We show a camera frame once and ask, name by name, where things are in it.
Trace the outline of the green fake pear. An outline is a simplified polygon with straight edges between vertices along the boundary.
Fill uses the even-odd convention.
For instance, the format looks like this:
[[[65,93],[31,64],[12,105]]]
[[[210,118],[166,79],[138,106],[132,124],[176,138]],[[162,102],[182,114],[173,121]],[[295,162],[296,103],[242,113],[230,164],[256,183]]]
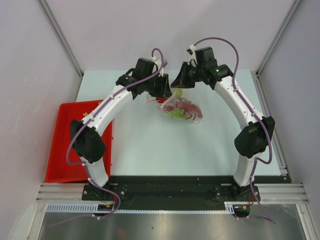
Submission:
[[[171,88],[171,93],[174,98],[181,98],[183,95],[183,89],[182,88]]]

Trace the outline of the aluminium frame rail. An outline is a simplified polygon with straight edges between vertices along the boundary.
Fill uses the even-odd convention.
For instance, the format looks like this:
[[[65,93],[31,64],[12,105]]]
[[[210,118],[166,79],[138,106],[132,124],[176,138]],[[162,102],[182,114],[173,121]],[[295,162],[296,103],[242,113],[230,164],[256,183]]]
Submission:
[[[301,183],[261,183],[256,185],[263,204],[307,204],[305,188]],[[42,183],[37,202],[75,203],[82,201],[84,183]]]

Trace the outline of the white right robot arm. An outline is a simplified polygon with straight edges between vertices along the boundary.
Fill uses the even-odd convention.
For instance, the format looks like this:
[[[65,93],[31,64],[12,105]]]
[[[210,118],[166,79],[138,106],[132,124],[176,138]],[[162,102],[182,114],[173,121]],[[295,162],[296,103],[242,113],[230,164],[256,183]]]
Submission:
[[[236,81],[236,71],[226,64],[219,65],[210,46],[197,49],[191,45],[187,52],[190,58],[182,63],[170,86],[193,89],[196,83],[203,82],[224,100],[234,114],[241,131],[234,140],[239,158],[233,175],[236,185],[230,188],[230,194],[235,200],[242,201],[249,194],[247,186],[254,181],[255,160],[270,148],[275,120],[254,108]]]

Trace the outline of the green fake vegetable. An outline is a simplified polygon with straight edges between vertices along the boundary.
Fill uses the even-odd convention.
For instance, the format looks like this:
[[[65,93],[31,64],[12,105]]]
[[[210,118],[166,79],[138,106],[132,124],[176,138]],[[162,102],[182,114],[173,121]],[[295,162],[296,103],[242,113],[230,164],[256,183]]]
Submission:
[[[86,117],[86,116],[89,115],[89,113],[88,113],[88,112],[85,112],[85,113],[83,113],[82,115],[83,115],[84,117]]]

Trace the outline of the green fake grapes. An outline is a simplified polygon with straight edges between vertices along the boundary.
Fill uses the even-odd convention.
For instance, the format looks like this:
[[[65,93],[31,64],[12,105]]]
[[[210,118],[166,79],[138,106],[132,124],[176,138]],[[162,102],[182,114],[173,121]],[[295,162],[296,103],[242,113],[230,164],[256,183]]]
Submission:
[[[191,115],[185,111],[183,108],[175,108],[167,112],[167,116],[173,119],[181,119],[181,120],[188,120],[191,118]]]

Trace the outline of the red fake lobster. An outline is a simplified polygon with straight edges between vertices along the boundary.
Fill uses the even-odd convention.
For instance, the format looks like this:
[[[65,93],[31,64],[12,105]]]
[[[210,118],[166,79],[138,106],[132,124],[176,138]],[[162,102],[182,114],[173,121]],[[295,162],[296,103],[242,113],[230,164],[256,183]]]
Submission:
[[[191,118],[189,119],[176,119],[176,118],[167,116],[175,120],[184,120],[192,123],[198,123],[200,120],[202,120],[203,113],[199,105],[195,104],[194,102],[184,97],[180,97],[180,98],[174,97],[170,100],[168,99],[169,99],[168,97],[152,97],[147,102],[156,105],[157,108],[166,116],[168,111],[174,110],[176,108],[185,109],[185,111],[187,111],[191,115]]]

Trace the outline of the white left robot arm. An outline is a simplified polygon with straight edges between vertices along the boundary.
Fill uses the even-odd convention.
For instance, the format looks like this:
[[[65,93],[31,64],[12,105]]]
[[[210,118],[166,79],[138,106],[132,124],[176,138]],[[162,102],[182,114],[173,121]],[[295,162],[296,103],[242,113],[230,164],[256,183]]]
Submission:
[[[156,97],[170,96],[166,65],[165,59],[139,58],[136,66],[117,79],[111,93],[92,112],[69,125],[71,141],[67,151],[74,150],[79,156],[89,182],[94,185],[93,194],[100,200],[111,193],[103,160],[107,147],[102,136],[120,110],[138,95],[147,92]]]

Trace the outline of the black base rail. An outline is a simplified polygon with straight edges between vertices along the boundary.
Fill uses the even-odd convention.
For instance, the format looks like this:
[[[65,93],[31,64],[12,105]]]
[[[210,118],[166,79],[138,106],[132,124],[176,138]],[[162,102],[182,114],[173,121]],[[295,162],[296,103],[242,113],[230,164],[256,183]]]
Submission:
[[[120,207],[206,210],[214,203],[247,202],[253,198],[249,186],[238,187],[231,175],[224,176],[111,176],[105,192],[87,183],[83,201],[112,201],[120,197]]]

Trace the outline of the clear zip top bag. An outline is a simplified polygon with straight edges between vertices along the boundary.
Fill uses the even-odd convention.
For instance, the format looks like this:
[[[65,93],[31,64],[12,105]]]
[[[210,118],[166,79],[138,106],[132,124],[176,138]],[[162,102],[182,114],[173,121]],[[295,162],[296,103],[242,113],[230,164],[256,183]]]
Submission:
[[[170,88],[171,96],[151,96],[146,101],[156,106],[167,117],[198,124],[203,113],[198,101],[198,94],[193,88]]]

